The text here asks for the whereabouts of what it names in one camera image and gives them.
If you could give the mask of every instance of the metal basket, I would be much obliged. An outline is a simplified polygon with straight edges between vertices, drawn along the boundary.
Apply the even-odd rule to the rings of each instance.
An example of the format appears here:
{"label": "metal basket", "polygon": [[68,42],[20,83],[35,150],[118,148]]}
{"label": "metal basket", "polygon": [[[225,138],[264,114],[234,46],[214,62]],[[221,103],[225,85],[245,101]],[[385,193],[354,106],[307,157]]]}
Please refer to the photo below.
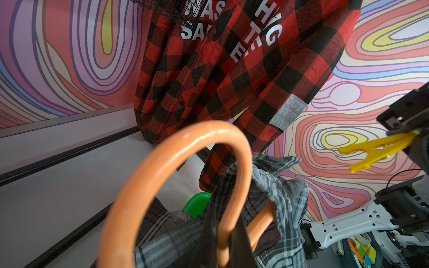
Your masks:
{"label": "metal basket", "polygon": [[207,0],[130,0],[174,22],[195,28]]}

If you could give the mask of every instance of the black floor edge strip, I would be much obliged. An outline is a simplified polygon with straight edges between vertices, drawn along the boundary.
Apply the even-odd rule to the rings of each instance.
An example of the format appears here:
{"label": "black floor edge strip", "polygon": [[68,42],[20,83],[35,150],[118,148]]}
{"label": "black floor edge strip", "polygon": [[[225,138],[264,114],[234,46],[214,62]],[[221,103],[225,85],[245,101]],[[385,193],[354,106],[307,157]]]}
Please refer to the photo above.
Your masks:
{"label": "black floor edge strip", "polygon": [[104,137],[102,139],[90,142],[88,144],[76,147],[74,149],[65,151],[63,153],[54,155],[52,157],[48,157],[46,159],[37,161],[35,163],[23,166],[21,168],[0,174],[0,187],[9,184],[11,182],[17,181],[19,179],[22,179],[28,175],[34,174],[36,172],[39,172],[41,170],[47,169],[48,167],[54,166],[56,164],[59,164],[61,162],[64,162],[66,160],[72,159],[76,156],[79,156],[81,154],[87,153],[91,150],[94,150],[98,147],[101,147],[103,145],[106,145],[108,143],[114,142],[116,140],[119,140],[123,137],[126,137],[128,135],[134,134],[139,131],[138,127],[132,127],[123,131],[120,131],[118,133],[115,133],[113,135]]}
{"label": "black floor edge strip", "polygon": [[87,220],[84,224],[80,225],[76,230],[69,233],[66,237],[61,239],[58,243],[50,247],[47,251],[42,253],[39,257],[35,258],[32,262],[24,266],[24,268],[43,268],[57,258],[61,253],[66,251],[84,235],[89,233],[94,227],[99,225],[107,216],[112,204],[105,207],[99,213]]}

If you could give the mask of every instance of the yellow clothespin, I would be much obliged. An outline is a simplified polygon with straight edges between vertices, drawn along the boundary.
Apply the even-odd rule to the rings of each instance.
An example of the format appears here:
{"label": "yellow clothespin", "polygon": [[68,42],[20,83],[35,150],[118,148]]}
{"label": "yellow clothespin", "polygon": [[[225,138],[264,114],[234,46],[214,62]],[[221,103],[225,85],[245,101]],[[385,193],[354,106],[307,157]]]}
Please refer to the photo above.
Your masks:
{"label": "yellow clothespin", "polygon": [[[340,154],[351,154],[354,152],[366,152],[368,156],[365,160],[356,163],[350,167],[351,173],[358,172],[362,169],[369,169],[372,164],[388,158],[389,156],[405,149],[413,143],[414,138],[419,135],[417,131],[393,135],[390,137],[377,139],[370,142],[363,142],[359,144],[352,144],[343,148],[338,149]],[[386,147],[382,150],[376,151],[376,149]]]}

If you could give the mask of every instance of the wall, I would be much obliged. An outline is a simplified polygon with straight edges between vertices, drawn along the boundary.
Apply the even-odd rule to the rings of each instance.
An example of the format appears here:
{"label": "wall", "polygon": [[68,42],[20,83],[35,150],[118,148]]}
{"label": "wall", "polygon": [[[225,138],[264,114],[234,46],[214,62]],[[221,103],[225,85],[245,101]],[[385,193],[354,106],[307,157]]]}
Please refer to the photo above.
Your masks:
{"label": "wall", "polygon": [[[267,148],[271,155],[303,158],[281,175],[308,182],[310,219],[354,210],[373,199],[395,173],[418,168],[400,152],[351,174],[349,167],[366,154],[340,155],[338,148],[385,137],[377,115],[429,81],[428,25],[427,0],[364,1],[332,77],[305,112]],[[393,183],[418,174],[404,172]]]}
{"label": "wall", "polygon": [[132,103],[149,16],[129,0],[0,4],[0,129]]}

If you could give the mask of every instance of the black and red buffalo check shirt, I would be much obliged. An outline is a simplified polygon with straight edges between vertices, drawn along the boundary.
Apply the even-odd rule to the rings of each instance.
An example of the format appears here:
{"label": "black and red buffalo check shirt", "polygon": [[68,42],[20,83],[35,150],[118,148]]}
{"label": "black and red buffalo check shirt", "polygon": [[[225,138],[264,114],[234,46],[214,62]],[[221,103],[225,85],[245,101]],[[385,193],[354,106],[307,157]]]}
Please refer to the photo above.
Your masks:
{"label": "black and red buffalo check shirt", "polygon": [[[245,109],[234,124],[252,152],[262,152],[285,130],[275,116],[298,116],[284,105],[308,104],[330,77],[361,3],[208,0],[194,31],[153,14],[135,101],[144,138],[159,143],[189,124]],[[211,192],[234,162],[229,146],[215,145],[200,188]]]}

